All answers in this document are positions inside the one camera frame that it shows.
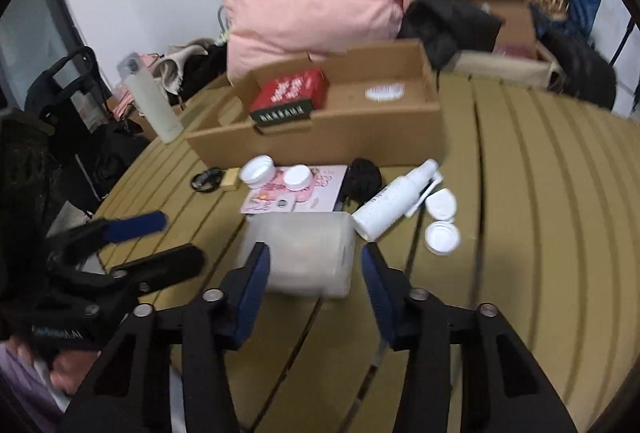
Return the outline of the person's left hand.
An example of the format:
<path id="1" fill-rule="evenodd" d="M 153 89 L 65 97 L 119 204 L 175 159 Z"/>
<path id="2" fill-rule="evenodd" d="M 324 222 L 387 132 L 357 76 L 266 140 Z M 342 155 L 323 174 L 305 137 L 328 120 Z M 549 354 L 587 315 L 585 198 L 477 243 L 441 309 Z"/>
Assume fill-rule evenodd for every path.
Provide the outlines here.
<path id="1" fill-rule="evenodd" d="M 36 354 L 17 335 L 12 335 L 4 345 L 23 366 L 29 368 L 35 366 Z M 67 395 L 75 395 L 99 356 L 99 352 L 65 349 L 52 363 L 52 368 L 49 370 L 50 382 L 55 389 Z"/>

